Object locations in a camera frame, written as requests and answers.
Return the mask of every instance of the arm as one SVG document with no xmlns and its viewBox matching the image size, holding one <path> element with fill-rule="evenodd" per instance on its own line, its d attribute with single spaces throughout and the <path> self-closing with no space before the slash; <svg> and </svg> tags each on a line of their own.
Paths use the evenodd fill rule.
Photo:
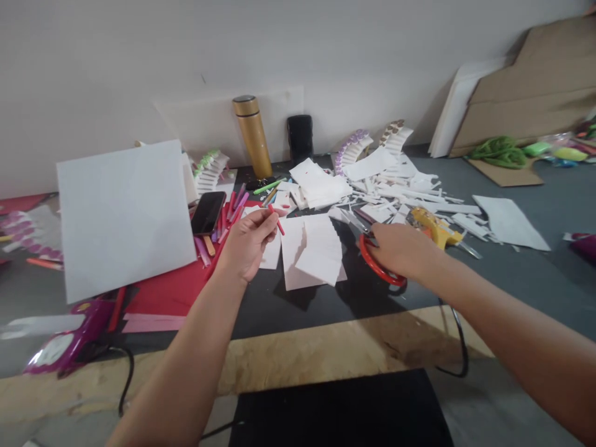
<svg viewBox="0 0 596 447">
<path fill-rule="evenodd" d="M 373 231 L 381 264 L 458 310 L 538 405 L 596 445 L 596 343 L 505 293 L 412 227 L 375 224 Z"/>
<path fill-rule="evenodd" d="M 197 445 L 205 430 L 248 282 L 275 237 L 278 213 L 234 225 L 219 263 L 163 360 L 116 426 L 109 446 Z"/>
</svg>

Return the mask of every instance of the scissors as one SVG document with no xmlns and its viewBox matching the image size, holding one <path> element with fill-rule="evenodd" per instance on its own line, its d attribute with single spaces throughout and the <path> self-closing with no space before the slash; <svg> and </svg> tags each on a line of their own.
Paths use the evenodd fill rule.
<svg viewBox="0 0 596 447">
<path fill-rule="evenodd" d="M 351 212 L 347 212 L 343 209 L 341 212 L 360 233 L 360 252 L 362 253 L 364 261 L 368 264 L 372 271 L 374 271 L 381 279 L 387 281 L 389 284 L 393 284 L 398 287 L 404 287 L 408 283 L 407 278 L 396 273 L 386 271 L 377 261 L 374 260 L 373 256 L 370 254 L 368 246 L 377 246 L 373 242 L 374 234 L 370 226 L 368 224 L 365 225 L 362 223 Z"/>
</svg>

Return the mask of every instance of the gold water bottle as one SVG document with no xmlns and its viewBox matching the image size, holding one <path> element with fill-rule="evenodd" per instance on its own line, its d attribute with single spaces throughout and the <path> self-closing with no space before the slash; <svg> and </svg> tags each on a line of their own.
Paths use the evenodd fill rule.
<svg viewBox="0 0 596 447">
<path fill-rule="evenodd" d="M 273 171 L 261 121 L 259 102 L 252 95 L 243 95 L 232 99 L 232 104 L 256 177 L 259 180 L 271 177 Z"/>
</svg>

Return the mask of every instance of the green marker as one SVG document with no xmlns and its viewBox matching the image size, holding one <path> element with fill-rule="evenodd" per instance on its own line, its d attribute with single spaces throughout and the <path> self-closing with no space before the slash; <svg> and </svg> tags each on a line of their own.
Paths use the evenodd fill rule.
<svg viewBox="0 0 596 447">
<path fill-rule="evenodd" d="M 276 187 L 278 184 L 282 183 L 283 181 L 286 181 L 286 178 L 285 177 L 283 177 L 281 180 L 277 180 L 277 181 L 275 181 L 275 182 L 273 182 L 273 183 L 271 183 L 271 184 L 269 184 L 267 186 L 263 186 L 262 188 L 255 189 L 253 191 L 253 194 L 257 196 L 258 194 L 261 194 L 263 191 L 265 191 L 265 190 L 267 190 L 269 188 Z"/>
</svg>

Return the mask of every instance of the brown cardboard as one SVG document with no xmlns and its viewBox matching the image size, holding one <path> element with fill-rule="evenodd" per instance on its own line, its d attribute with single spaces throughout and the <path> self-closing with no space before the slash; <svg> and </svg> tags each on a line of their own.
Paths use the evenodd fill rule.
<svg viewBox="0 0 596 447">
<path fill-rule="evenodd" d="M 468 160 L 470 165 L 499 186 L 526 186 L 544 184 L 544 181 L 534 172 L 532 165 L 537 160 L 533 158 L 523 169 L 505 169 L 490 165 L 482 160 Z"/>
<path fill-rule="evenodd" d="M 478 83 L 449 156 L 463 156 L 501 135 L 522 145 L 573 129 L 596 105 L 594 42 L 594 16 L 530 30 L 515 63 Z M 501 186 L 542 183 L 531 168 L 472 164 Z"/>
</svg>

